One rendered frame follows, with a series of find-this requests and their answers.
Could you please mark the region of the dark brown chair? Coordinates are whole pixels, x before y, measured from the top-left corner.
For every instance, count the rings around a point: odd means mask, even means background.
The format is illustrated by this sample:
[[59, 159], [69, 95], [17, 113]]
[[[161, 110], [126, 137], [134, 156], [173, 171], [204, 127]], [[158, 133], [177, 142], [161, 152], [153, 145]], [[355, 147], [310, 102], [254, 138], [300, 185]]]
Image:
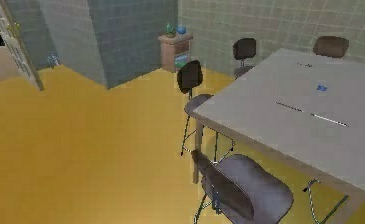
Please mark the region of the dark brown chair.
[[313, 46], [313, 53], [320, 56], [342, 58], [349, 48], [349, 40], [339, 36], [320, 36]]
[[214, 163], [201, 151], [191, 155], [205, 195], [232, 224], [279, 224], [291, 209], [291, 189], [252, 158], [233, 154]]
[[184, 106], [184, 111], [187, 114], [187, 119], [184, 128], [183, 140], [181, 143], [181, 153], [183, 155], [188, 148], [185, 146], [186, 140], [195, 133], [188, 132], [191, 113], [204, 102], [213, 97], [213, 94], [199, 94], [194, 96], [193, 89], [198, 87], [203, 82], [203, 72], [201, 63], [198, 60], [193, 60], [183, 65], [177, 72], [177, 83], [180, 91], [188, 95], [188, 102]]
[[234, 70], [236, 78], [242, 76], [255, 67], [254, 64], [246, 65], [245, 60], [256, 56], [256, 40], [254, 38], [242, 38], [233, 44], [233, 57], [236, 61], [240, 61], [239, 68]]

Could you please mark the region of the brown wooden side cabinet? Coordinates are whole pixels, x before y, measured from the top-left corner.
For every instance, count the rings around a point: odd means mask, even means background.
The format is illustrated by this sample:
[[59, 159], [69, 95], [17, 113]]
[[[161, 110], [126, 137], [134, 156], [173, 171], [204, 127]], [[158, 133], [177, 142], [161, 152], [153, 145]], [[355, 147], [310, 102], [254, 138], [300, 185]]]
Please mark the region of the brown wooden side cabinet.
[[161, 35], [158, 40], [160, 42], [161, 67], [163, 70], [176, 72], [175, 58], [177, 56], [186, 55], [187, 60], [190, 60], [191, 42], [193, 40], [191, 33], [176, 34], [173, 38]]

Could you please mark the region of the black thin stick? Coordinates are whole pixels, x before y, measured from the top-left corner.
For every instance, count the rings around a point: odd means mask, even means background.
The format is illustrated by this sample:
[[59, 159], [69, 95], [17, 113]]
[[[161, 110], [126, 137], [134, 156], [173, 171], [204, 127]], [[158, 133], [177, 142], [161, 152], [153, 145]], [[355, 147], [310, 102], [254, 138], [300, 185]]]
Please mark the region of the black thin stick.
[[278, 102], [276, 101], [275, 102], [277, 105], [280, 105], [280, 106], [283, 106], [283, 107], [286, 107], [286, 108], [289, 108], [291, 110], [294, 110], [294, 111], [298, 111], [298, 112], [304, 112], [302, 109], [300, 108], [297, 108], [297, 107], [294, 107], [294, 106], [291, 106], [291, 105], [288, 105], [288, 104], [285, 104], [285, 103], [282, 103], [282, 102]]

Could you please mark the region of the grey table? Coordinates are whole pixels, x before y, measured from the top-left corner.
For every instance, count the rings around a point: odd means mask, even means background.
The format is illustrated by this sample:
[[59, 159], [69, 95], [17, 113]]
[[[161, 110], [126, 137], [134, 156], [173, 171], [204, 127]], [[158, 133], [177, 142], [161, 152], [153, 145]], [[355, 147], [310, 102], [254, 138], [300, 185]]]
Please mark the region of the grey table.
[[[318, 85], [327, 91], [317, 91]], [[346, 224], [365, 203], [365, 64], [281, 48], [192, 115], [199, 128], [247, 144], [348, 195], [330, 224]]]

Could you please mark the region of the small grey metal object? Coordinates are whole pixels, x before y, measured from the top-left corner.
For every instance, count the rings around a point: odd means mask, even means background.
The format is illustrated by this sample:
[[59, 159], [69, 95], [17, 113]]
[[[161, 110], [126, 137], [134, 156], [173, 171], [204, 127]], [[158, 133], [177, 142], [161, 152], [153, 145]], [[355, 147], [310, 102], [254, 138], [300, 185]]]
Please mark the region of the small grey metal object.
[[51, 53], [48, 57], [47, 57], [47, 61], [48, 64], [51, 68], [54, 68], [55, 66], [59, 66], [60, 65], [60, 61], [59, 61], [59, 57], [56, 53]]

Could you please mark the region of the white thin stick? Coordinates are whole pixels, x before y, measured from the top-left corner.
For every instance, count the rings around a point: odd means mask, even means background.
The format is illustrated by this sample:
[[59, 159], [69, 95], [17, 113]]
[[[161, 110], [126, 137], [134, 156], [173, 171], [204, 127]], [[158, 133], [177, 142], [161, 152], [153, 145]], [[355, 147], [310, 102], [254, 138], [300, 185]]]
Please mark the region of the white thin stick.
[[334, 124], [343, 126], [343, 127], [349, 127], [348, 124], [346, 124], [346, 123], [344, 123], [342, 121], [333, 120], [333, 119], [330, 119], [330, 118], [327, 118], [327, 117], [324, 117], [324, 116], [321, 116], [321, 115], [318, 115], [318, 114], [312, 113], [311, 116], [313, 116], [315, 118], [318, 118], [318, 119], [321, 119], [321, 120], [324, 120], [324, 121], [327, 121], [327, 122], [331, 122], [331, 123], [334, 123]]

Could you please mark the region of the grey panelled room door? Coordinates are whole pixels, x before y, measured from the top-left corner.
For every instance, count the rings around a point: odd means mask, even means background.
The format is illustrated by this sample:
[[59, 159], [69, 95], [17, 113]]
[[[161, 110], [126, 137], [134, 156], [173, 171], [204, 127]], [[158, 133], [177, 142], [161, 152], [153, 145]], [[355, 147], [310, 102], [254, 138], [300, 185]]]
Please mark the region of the grey panelled room door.
[[43, 83], [20, 37], [19, 24], [13, 20], [5, 0], [0, 0], [0, 35], [19, 74], [39, 91], [43, 91]]

